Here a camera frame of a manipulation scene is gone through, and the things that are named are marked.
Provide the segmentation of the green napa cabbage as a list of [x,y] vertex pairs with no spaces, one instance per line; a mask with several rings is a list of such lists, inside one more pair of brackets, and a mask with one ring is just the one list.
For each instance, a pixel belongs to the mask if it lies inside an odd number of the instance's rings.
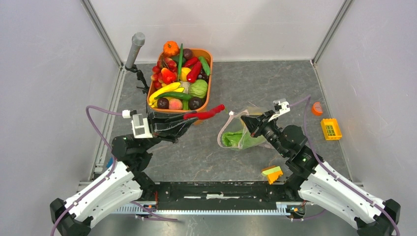
[[261,145],[265,142],[263,136],[251,137],[247,130],[239,130],[236,132],[224,132],[220,136],[220,144],[225,148],[243,150]]

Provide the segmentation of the clear zip top bag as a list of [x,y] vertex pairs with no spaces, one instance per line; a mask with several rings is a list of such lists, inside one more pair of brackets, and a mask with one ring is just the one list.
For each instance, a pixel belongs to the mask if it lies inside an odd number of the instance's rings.
[[240,112],[229,111],[229,118],[217,135],[218,145],[237,151],[256,146],[273,149],[263,136],[253,138],[241,119],[243,115],[259,116],[266,111],[263,107],[246,107]]

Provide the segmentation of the red chili pepper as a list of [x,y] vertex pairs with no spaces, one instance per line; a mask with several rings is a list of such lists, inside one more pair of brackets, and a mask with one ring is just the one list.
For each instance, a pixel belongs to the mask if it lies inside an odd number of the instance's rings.
[[183,119],[197,118],[199,120],[205,120],[214,117],[216,114],[220,113],[223,110],[225,110],[225,106],[223,104],[220,104],[206,112],[187,113],[183,116]]

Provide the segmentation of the green zucchini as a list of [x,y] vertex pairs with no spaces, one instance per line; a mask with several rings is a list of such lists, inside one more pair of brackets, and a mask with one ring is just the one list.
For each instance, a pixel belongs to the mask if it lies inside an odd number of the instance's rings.
[[203,56],[200,56],[200,57],[198,57],[198,59],[199,59],[200,63],[202,64],[202,68],[203,68],[205,74],[207,76],[209,76],[211,74],[211,68],[210,68],[206,58],[203,57]]

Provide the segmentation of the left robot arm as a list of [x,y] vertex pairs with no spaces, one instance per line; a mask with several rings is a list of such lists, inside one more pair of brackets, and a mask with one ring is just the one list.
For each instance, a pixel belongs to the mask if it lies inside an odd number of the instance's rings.
[[154,196],[154,183],[145,174],[152,154],[148,150],[162,141],[176,143],[198,120],[197,112],[146,115],[124,110],[119,115],[130,119],[132,134],[105,142],[112,154],[112,165],[83,190],[65,200],[50,203],[53,227],[50,234],[87,236],[106,216],[139,198]]

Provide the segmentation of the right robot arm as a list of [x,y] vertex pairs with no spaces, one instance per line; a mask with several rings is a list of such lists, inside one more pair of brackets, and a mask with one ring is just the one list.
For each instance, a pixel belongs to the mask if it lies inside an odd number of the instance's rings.
[[360,236],[400,234],[397,226],[401,206],[393,199],[382,200],[342,176],[306,143],[301,127],[279,128],[269,120],[272,111],[260,116],[242,116],[252,137],[262,136],[285,157],[292,172],[284,184],[284,195],[319,205],[343,219]]

